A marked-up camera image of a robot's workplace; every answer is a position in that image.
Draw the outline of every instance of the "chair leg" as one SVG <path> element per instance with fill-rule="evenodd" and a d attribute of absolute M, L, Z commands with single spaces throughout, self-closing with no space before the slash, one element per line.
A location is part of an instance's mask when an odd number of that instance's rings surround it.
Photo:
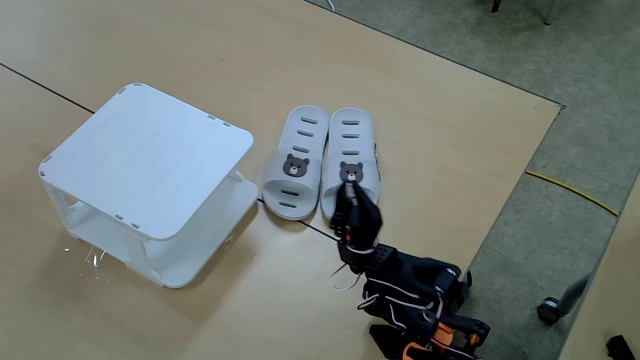
<path fill-rule="evenodd" d="M 554 324 L 560 320 L 563 316 L 573 310 L 574 305 L 578 302 L 584 289 L 589 283 L 591 274 L 583 276 L 580 280 L 576 281 L 573 285 L 569 286 L 560 300 L 548 297 L 544 299 L 542 304 L 538 306 L 538 317 L 547 324 Z"/>
<path fill-rule="evenodd" d="M 558 14 L 558 8 L 560 8 L 561 0 L 553 0 L 551 6 L 549 7 L 549 12 L 547 12 L 547 17 L 544 18 L 545 25 L 551 25 L 551 22 L 556 18 Z"/>
<path fill-rule="evenodd" d="M 500 2 L 502 0 L 493 0 L 493 7 L 491 8 L 491 13 L 498 12 L 500 10 Z"/>

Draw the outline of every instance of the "orange part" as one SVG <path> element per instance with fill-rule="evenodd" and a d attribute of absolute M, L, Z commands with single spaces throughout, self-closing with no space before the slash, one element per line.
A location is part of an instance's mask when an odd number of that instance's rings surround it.
<path fill-rule="evenodd" d="M 475 345 L 480 342 L 480 336 L 478 336 L 478 334 L 471 334 L 469 341 L 471 342 L 471 345 Z"/>
<path fill-rule="evenodd" d="M 420 346 L 417 343 L 409 343 L 407 346 L 404 347 L 404 351 L 402 352 L 402 360 L 413 360 L 413 358 L 410 358 L 409 355 L 407 355 L 407 351 L 409 351 L 409 349 L 411 348 L 416 348 L 416 349 L 420 349 L 420 350 L 427 350 L 427 348 L 425 348 L 424 346 Z"/>
<path fill-rule="evenodd" d="M 436 330 L 436 333 L 433 336 L 433 339 L 435 340 L 433 345 L 438 347 L 440 350 L 443 350 L 444 347 L 442 347 L 442 345 L 449 346 L 453 342 L 454 332 L 455 330 L 448 327 L 447 325 L 438 323 L 438 330 Z"/>

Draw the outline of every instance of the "bear face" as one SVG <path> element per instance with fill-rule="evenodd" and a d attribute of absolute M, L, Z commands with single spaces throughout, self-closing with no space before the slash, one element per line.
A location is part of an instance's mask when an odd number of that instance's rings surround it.
<path fill-rule="evenodd" d="M 307 165 L 309 165 L 309 159 L 300 159 L 289 154 L 282 165 L 282 170 L 289 176 L 301 177 L 307 173 Z"/>
<path fill-rule="evenodd" d="M 344 182 L 360 182 L 364 177 L 362 173 L 362 163 L 347 164 L 342 161 L 340 163 L 340 179 Z"/>

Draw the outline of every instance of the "floor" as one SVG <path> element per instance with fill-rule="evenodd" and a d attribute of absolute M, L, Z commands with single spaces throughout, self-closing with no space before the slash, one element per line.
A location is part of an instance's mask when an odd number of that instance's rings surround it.
<path fill-rule="evenodd" d="M 497 14 L 491 0 L 333 1 L 353 20 L 565 104 L 529 167 L 623 209 L 640 168 L 640 2 L 563 0 L 544 26 L 551 0 L 505 0 Z M 593 269 L 616 221 L 523 175 L 471 266 L 462 314 L 492 327 L 478 354 L 556 358 L 572 317 L 550 327 L 536 307 Z"/>

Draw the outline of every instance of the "white plastic box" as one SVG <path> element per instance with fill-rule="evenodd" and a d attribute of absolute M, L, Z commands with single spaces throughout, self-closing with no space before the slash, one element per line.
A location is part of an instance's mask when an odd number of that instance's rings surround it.
<path fill-rule="evenodd" d="M 69 234 L 172 288 L 188 284 L 258 196 L 235 170 L 252 135 L 144 84 L 114 95 L 39 175 Z M 65 194 L 79 201 L 69 205 Z"/>

